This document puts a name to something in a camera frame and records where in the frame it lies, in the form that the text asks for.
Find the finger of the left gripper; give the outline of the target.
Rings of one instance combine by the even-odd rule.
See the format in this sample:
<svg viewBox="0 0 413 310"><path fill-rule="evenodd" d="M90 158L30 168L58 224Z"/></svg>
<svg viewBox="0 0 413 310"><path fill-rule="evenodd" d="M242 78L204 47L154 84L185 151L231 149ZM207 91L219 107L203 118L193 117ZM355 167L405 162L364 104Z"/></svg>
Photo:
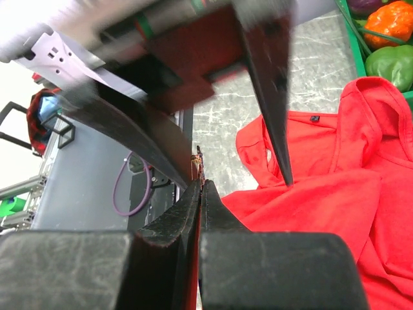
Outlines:
<svg viewBox="0 0 413 310"><path fill-rule="evenodd" d="M233 1L248 73L285 184L293 184L287 146L288 58L293 1Z"/></svg>

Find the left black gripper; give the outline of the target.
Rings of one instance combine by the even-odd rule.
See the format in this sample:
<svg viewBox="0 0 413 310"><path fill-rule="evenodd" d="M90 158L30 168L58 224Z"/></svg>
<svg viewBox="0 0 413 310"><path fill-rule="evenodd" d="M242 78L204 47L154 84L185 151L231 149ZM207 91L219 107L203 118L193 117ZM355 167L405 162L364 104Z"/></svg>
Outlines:
<svg viewBox="0 0 413 310"><path fill-rule="evenodd" d="M103 68L174 112L214 95L244 69L233 1L101 1L86 15L86 45ZM116 140L185 189L192 149L172 119L96 80L60 93L63 112Z"/></svg>

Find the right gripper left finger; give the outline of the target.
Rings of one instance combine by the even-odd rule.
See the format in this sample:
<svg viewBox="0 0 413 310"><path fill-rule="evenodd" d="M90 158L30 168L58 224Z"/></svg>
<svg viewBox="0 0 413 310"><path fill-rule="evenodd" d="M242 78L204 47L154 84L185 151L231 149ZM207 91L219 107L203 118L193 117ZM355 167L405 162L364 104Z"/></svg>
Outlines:
<svg viewBox="0 0 413 310"><path fill-rule="evenodd" d="M202 183L137 232L1 238L2 309L195 309Z"/></svg>

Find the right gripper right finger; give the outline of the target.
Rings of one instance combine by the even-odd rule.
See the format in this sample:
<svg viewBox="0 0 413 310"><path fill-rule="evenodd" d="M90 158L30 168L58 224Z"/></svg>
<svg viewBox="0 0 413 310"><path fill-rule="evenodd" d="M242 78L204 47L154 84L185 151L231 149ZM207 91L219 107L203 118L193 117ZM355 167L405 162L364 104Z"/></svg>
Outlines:
<svg viewBox="0 0 413 310"><path fill-rule="evenodd" d="M344 241L330 233L252 232L208 180L199 241L204 309L367 309Z"/></svg>

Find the silver blue brooch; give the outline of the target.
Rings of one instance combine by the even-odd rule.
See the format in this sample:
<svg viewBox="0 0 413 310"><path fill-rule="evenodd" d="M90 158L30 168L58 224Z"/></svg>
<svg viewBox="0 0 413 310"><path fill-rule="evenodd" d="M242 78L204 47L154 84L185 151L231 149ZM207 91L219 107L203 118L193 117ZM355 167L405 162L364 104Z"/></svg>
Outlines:
<svg viewBox="0 0 413 310"><path fill-rule="evenodd" d="M196 147L196 153L191 155L191 177L192 181L199 180L200 189L203 190L205 184L205 172L204 172L204 161L203 153L201 152L201 147L198 145Z"/></svg>

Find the red t-shirt garment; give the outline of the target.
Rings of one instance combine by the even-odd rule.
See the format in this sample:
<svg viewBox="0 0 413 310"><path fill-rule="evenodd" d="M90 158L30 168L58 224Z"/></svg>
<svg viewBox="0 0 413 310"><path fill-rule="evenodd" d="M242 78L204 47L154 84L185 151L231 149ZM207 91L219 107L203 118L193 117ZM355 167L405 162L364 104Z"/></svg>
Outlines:
<svg viewBox="0 0 413 310"><path fill-rule="evenodd" d="M286 186L262 117L236 136L257 189L224 205L250 230L334 233L348 245L372 309L412 308L412 113L380 77L361 77L336 114L288 114Z"/></svg>

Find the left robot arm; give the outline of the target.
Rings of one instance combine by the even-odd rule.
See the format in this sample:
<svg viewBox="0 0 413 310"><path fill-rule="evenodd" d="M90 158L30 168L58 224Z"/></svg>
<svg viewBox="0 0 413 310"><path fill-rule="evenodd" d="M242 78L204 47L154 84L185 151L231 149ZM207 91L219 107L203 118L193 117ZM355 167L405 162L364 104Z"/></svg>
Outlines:
<svg viewBox="0 0 413 310"><path fill-rule="evenodd" d="M66 115L182 188L192 148L172 121L247 69L287 185L293 1L2 1L1 61L61 89Z"/></svg>

